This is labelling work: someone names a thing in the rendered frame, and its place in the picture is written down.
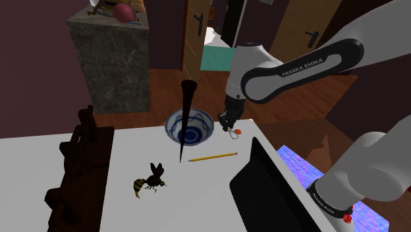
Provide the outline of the blue and white bowl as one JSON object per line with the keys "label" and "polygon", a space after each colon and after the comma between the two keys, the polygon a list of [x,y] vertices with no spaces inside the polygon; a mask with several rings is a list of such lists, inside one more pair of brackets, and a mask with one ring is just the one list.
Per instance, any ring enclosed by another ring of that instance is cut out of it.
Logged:
{"label": "blue and white bowl", "polygon": [[[174,142],[179,143],[182,135],[182,109],[169,115],[165,124],[167,136]],[[200,109],[191,108],[188,117],[185,146],[195,146],[206,141],[213,133],[213,119]]]}

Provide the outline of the tall dark thin cone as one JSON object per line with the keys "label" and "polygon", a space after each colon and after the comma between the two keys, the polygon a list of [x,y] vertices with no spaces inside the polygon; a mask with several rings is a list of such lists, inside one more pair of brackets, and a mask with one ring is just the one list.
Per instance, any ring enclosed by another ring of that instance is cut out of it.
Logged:
{"label": "tall dark thin cone", "polygon": [[183,96],[183,106],[182,106],[182,122],[181,122],[181,136],[180,136],[180,155],[179,161],[182,160],[182,153],[184,148],[184,141],[186,136],[186,128],[188,124],[188,118],[190,114],[190,108],[192,105],[192,99],[194,97],[194,93],[197,89],[197,82],[193,80],[183,80],[181,82],[182,88],[182,96]]}

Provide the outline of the yellow pencil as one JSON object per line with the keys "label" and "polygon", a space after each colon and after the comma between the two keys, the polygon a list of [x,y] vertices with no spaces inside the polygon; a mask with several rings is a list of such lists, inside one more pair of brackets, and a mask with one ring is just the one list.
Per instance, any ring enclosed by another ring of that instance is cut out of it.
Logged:
{"label": "yellow pencil", "polygon": [[223,157],[229,157],[229,156],[235,156],[237,155],[237,152],[234,153],[229,153],[229,154],[220,154],[220,155],[215,155],[215,156],[207,156],[207,157],[202,157],[202,158],[194,158],[194,159],[190,159],[188,160],[189,162],[194,162],[194,161],[202,161],[202,160],[211,160],[211,159],[215,159],[215,158],[223,158]]}

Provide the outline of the purple patterned robot stand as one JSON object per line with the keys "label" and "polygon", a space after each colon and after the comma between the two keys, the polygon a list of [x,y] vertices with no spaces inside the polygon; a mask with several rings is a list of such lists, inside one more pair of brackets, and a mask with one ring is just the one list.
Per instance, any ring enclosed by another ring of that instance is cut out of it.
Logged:
{"label": "purple patterned robot stand", "polygon": [[[305,189],[323,175],[320,170],[285,145],[281,146],[277,153]],[[354,232],[389,232],[389,222],[363,202],[354,205],[353,213]]]}

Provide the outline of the black tablet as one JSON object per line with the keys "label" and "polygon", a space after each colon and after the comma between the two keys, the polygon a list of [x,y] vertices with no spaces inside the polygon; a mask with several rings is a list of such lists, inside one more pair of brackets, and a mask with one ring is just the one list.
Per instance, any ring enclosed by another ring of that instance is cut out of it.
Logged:
{"label": "black tablet", "polygon": [[247,232],[321,232],[256,137],[229,187]]}

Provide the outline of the black and yellow wasp figure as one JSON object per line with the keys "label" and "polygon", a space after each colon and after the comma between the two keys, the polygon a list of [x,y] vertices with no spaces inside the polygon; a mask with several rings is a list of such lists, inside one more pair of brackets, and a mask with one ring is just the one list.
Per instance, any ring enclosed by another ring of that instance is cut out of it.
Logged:
{"label": "black and yellow wasp figure", "polygon": [[139,198],[139,192],[144,185],[147,185],[145,189],[153,189],[155,192],[156,187],[166,187],[167,184],[161,179],[162,174],[164,174],[164,168],[162,163],[159,163],[155,166],[153,163],[150,163],[150,168],[152,174],[147,179],[136,179],[133,184],[133,189],[137,198]]}

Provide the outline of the grey marble cabinet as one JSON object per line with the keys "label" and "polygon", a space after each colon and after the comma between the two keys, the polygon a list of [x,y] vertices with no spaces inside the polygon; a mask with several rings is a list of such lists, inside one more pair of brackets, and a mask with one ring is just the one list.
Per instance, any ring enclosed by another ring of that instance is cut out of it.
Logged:
{"label": "grey marble cabinet", "polygon": [[150,108],[147,14],[123,24],[88,5],[67,20],[97,114],[141,113]]}

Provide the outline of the dark brown carved wooden object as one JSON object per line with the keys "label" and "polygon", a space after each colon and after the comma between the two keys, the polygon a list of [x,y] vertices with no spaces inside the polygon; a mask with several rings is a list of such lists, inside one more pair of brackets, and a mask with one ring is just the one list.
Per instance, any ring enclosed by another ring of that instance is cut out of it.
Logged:
{"label": "dark brown carved wooden object", "polygon": [[99,232],[107,186],[114,128],[98,127],[94,107],[78,111],[80,124],[59,150],[64,175],[58,188],[46,192],[51,208],[47,232]]}

